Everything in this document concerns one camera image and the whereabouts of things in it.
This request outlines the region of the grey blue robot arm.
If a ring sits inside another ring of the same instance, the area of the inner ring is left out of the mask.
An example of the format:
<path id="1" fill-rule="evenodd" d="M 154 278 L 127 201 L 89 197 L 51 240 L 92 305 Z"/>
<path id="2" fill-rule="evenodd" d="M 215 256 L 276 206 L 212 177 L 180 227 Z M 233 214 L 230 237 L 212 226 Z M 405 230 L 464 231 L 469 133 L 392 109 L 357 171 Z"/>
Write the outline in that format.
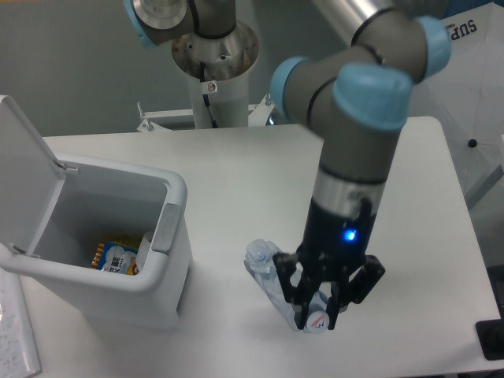
<path id="1" fill-rule="evenodd" d="M 249 69 L 254 34 L 233 1 L 127 1 L 127 15 L 147 46 L 172 43 L 172 55 L 195 81 L 197 128 L 243 125 L 247 107 L 220 100 L 225 83 Z M 346 50 L 323 60 L 292 57 L 272 75 L 269 93 L 289 120 L 323 140 L 302 242 L 293 253 L 259 240 L 245 265 L 290 326 L 332 329 L 383 276 L 366 253 L 413 85 L 450 60 L 450 36 L 430 16 L 409 18 L 391 1 L 319 1 L 346 38 Z"/>

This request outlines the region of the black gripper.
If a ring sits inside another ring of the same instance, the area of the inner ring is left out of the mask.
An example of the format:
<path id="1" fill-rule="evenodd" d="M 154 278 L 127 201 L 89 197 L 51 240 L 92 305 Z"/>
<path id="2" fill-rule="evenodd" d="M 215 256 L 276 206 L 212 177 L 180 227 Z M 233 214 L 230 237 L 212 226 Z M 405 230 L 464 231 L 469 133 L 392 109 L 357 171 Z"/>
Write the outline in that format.
<path id="1" fill-rule="evenodd" d="M 326 307 L 328 330 L 351 302 L 362 303 L 386 272 L 380 260 L 366 255 L 376 215 L 368 198 L 358 201 L 358 215 L 343 217 L 316 204 L 309 205 L 302 243 L 296 254 L 277 252 L 273 263 L 287 319 L 294 329 L 311 329 L 309 316 L 319 310 L 318 288 L 331 283 Z M 352 280 L 349 275 L 358 270 Z"/>

